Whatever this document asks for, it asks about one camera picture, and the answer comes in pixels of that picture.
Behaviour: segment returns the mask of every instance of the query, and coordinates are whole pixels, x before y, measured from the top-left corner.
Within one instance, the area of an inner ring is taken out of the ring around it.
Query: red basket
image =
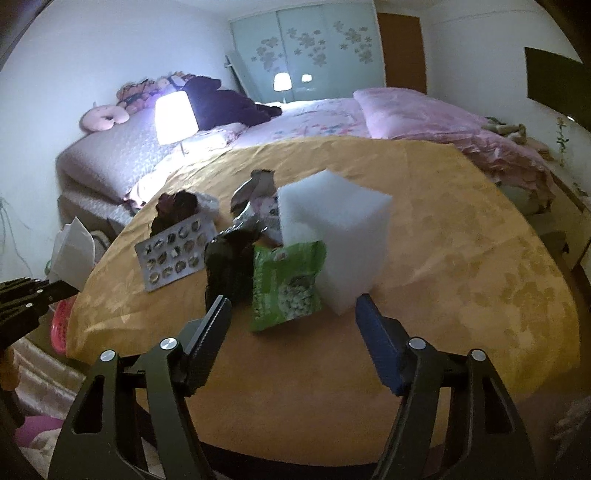
[[[66,354],[66,334],[70,313],[76,301],[76,296],[62,300],[57,303],[57,308],[51,321],[51,346],[60,355]]]

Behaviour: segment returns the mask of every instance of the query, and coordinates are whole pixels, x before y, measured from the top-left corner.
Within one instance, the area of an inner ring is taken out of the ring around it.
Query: foam block
[[[392,197],[325,170],[279,188],[278,204],[284,245],[326,244],[323,301],[337,314],[352,308],[386,261]]]

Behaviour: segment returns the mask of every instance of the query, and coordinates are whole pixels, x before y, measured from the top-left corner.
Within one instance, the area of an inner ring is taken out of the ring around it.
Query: lamp
[[[291,90],[291,87],[291,77],[289,73],[281,72],[275,75],[275,80],[273,80],[273,89],[276,92],[286,92],[287,90]],[[285,95],[283,96],[283,103],[286,103]]]
[[[191,102],[183,91],[169,93],[156,100],[154,122],[160,145],[181,142],[182,149],[182,141],[199,132]]]

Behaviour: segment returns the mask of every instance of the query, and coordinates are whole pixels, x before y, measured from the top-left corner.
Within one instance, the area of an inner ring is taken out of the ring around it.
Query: green packaging
[[[316,275],[326,258],[324,242],[268,249],[255,246],[253,320],[257,332],[322,308]]]

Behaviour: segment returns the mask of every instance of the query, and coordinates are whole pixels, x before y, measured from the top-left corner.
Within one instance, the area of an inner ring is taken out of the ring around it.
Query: white wall
[[[35,20],[0,71],[0,197],[36,277],[61,227],[56,156],[83,135],[80,117],[126,82],[176,70],[233,88],[231,47],[225,19],[173,1],[55,0]],[[0,281],[27,274],[11,242],[3,258]]]
[[[388,2],[383,0],[375,1],[375,8],[378,13],[408,15],[409,17],[418,17],[421,22],[421,32],[423,33],[423,49],[425,50],[425,71],[427,74],[427,93],[433,95],[431,86],[433,84],[433,48],[430,37],[430,17],[425,8],[409,8],[412,3],[408,2]],[[423,2],[417,2],[418,7],[424,7]]]
[[[560,114],[527,98],[524,47],[580,59],[542,7],[534,0],[444,0],[421,21],[431,45],[431,95],[474,113],[523,123],[530,136],[557,149]],[[591,190],[591,134],[567,122],[567,168]]]

